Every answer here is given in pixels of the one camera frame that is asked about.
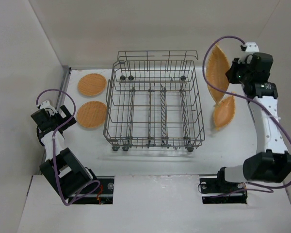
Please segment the fish-shaped woven plate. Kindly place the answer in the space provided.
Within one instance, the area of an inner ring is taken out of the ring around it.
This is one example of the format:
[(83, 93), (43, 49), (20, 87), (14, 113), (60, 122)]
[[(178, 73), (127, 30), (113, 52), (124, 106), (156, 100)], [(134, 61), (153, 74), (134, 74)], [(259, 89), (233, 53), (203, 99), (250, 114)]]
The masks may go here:
[(229, 87), (226, 72), (229, 68), (229, 62), (225, 53), (216, 43), (206, 64), (206, 80), (212, 86), (226, 92)]
[(221, 100), (214, 108), (213, 123), (216, 130), (221, 130), (231, 123), (235, 116), (236, 103), (233, 95)]

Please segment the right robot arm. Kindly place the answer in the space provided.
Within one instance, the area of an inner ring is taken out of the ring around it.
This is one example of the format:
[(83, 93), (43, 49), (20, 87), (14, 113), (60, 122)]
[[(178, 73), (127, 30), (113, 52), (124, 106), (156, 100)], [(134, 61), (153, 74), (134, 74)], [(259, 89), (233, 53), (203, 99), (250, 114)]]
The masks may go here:
[(221, 168), (218, 178), (222, 182), (280, 183), (291, 172), (291, 154), (279, 128), (277, 87), (268, 81), (272, 64), (270, 54), (244, 52), (226, 72), (230, 83), (243, 86), (256, 129), (257, 152), (242, 165)]

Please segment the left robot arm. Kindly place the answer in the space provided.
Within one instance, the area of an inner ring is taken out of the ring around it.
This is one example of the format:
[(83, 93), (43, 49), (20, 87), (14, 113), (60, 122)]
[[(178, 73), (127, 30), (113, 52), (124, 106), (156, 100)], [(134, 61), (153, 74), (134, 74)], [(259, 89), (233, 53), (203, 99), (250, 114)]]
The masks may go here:
[(38, 111), (33, 113), (31, 118), (37, 124), (37, 137), (46, 151), (46, 161), (40, 165), (40, 171), (59, 193), (55, 178), (57, 170), (62, 195), (67, 199), (97, 177), (91, 169), (80, 163), (69, 148), (65, 147), (63, 132), (77, 121), (64, 105), (60, 109), (65, 117), (62, 117), (46, 100), (38, 105)]

